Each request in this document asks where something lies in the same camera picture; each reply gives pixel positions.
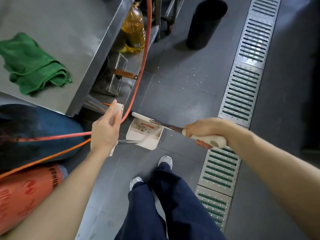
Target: oil bottle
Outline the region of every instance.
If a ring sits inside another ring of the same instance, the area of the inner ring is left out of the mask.
[[[131,53],[142,52],[146,41],[143,15],[138,6],[139,2],[133,3],[121,28],[124,32],[126,49]]]

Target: black bucket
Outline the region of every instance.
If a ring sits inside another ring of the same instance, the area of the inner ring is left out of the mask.
[[[204,0],[193,10],[193,17],[186,40],[190,50],[200,50],[208,44],[228,5],[222,0]]]

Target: sneaker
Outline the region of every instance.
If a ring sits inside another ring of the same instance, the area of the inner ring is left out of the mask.
[[[167,163],[170,166],[170,169],[172,170],[172,158],[164,155],[163,157],[160,158],[158,166],[160,165],[160,163]]]
[[[130,181],[130,191],[132,190],[133,186],[138,182],[143,182],[142,178],[134,177],[133,179],[131,179],[131,181]]]

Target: brown wooden handle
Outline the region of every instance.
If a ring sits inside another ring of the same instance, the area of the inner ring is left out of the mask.
[[[123,70],[113,69],[113,68],[110,68],[109,70],[110,70],[110,72],[112,72],[114,75],[123,76],[123,77],[130,78],[130,79],[136,79],[136,78],[135,78],[136,75],[133,74],[133,73],[125,72],[125,71],[123,71]]]

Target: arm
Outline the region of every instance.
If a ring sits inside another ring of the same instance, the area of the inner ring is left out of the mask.
[[[187,137],[224,136],[232,150],[268,186],[296,224],[311,239],[320,239],[319,169],[227,120],[199,120],[186,128]],[[211,148],[200,141],[197,144]]]
[[[7,240],[74,240],[86,209],[94,182],[103,162],[116,145],[121,114],[117,113],[113,125],[114,101],[98,121],[92,125],[91,151],[46,199],[16,229]]]

